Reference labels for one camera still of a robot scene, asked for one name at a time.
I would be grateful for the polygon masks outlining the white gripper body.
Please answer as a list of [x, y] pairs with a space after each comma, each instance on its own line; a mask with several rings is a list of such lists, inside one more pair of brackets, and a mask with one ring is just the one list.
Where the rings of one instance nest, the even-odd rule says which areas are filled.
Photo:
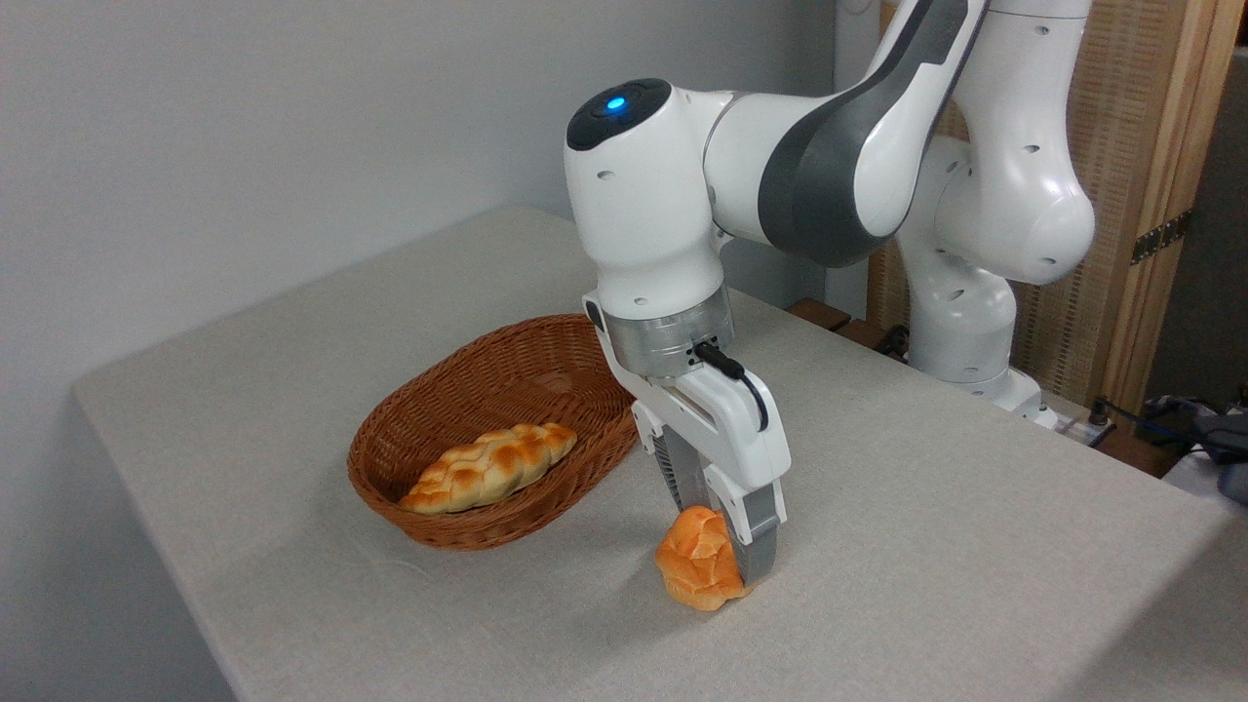
[[765, 430], [758, 400], [740, 378], [730, 378], [706, 363], [698, 363], [675, 378], [646, 378], [623, 368], [605, 330], [598, 331], [598, 339], [620, 385], [738, 488], [746, 493], [763, 488], [792, 467], [776, 403], [756, 373], [748, 372], [746, 378], [763, 396], [768, 412]]

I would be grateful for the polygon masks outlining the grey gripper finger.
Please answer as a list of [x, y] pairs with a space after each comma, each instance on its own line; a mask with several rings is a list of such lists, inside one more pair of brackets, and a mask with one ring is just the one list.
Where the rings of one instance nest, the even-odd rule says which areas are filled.
[[643, 450], [655, 458], [676, 508], [683, 511], [695, 505], [721, 508], [706, 483], [706, 461], [695, 445], [651, 413], [641, 401], [634, 401], [631, 413], [636, 418]]
[[753, 587], [771, 572], [778, 547], [776, 530], [786, 521], [780, 481], [745, 492], [718, 466], [706, 466], [704, 476], [721, 506], [743, 583]]

